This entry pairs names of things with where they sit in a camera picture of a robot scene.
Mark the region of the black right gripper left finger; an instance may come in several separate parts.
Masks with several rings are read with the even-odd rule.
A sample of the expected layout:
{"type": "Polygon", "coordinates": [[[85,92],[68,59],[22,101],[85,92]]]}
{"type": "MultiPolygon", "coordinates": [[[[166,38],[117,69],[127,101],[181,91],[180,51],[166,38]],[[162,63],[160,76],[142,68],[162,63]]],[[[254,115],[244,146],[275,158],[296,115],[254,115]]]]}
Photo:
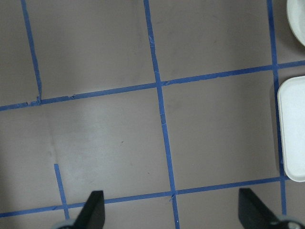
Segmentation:
{"type": "Polygon", "coordinates": [[[102,190],[92,191],[72,229],[102,229],[105,224],[105,205],[102,190]]]}

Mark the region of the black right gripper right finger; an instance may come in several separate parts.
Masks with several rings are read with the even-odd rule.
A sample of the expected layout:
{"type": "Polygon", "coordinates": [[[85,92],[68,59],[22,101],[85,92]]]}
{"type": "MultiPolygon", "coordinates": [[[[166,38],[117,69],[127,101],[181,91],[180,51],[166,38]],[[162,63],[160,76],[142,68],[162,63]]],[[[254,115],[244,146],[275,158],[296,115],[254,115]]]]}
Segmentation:
{"type": "Polygon", "coordinates": [[[250,188],[239,189],[238,218],[244,229],[279,229],[281,224],[250,188]]]}

